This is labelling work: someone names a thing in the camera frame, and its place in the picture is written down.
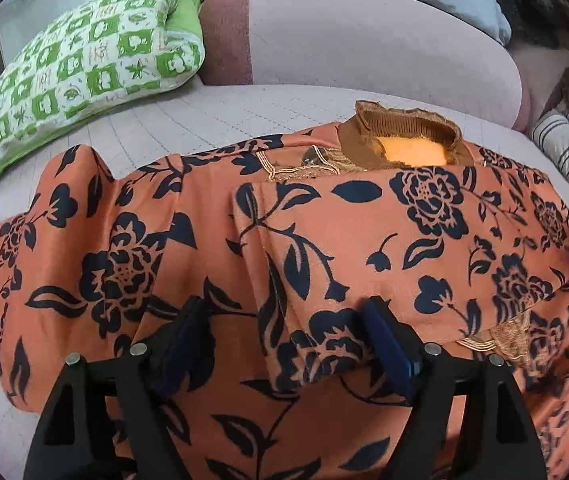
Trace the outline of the green white checkered pillow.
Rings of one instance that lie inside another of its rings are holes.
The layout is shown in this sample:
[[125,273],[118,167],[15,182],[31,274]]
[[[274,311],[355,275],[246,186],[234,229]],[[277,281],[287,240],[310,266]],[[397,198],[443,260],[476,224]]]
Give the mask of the green white checkered pillow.
[[91,117],[196,75],[203,1],[88,0],[38,32],[0,75],[0,176]]

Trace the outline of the pink sofa back cushion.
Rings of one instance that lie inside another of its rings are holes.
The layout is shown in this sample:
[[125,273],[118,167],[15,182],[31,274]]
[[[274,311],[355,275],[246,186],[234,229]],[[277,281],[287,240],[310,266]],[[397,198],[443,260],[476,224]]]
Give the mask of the pink sofa back cushion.
[[417,0],[205,0],[204,84],[307,84],[399,96],[522,131],[517,64],[484,32]]

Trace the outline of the orange floral blouse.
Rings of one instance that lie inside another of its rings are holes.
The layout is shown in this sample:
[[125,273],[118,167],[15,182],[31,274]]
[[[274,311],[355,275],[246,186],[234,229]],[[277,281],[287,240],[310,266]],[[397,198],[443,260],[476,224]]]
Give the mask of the orange floral blouse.
[[569,207],[426,110],[54,158],[0,221],[0,385],[79,479],[569,476]]

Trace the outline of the black fur garment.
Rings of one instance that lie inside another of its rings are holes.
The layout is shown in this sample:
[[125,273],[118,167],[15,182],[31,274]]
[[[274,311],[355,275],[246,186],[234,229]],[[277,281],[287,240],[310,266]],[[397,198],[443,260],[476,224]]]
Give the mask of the black fur garment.
[[496,0],[511,27],[511,40],[569,50],[567,0]]

